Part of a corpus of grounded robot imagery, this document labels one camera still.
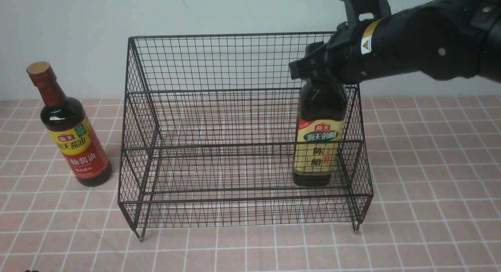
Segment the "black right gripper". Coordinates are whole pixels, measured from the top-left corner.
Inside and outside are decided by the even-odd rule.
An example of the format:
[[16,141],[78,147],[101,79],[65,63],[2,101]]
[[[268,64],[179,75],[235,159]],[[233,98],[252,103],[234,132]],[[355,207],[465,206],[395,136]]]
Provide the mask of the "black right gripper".
[[291,79],[328,83],[358,84],[365,78],[362,72],[361,40],[370,24],[339,24],[327,42],[308,44],[301,59],[289,63]]

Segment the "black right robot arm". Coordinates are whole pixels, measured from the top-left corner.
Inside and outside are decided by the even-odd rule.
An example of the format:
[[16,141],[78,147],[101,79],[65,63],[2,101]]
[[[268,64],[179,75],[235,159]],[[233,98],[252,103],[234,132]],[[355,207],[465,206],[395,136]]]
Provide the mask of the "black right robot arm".
[[422,72],[500,82],[500,0],[433,0],[395,14],[387,0],[342,0],[347,21],[289,64],[292,79],[361,83]]

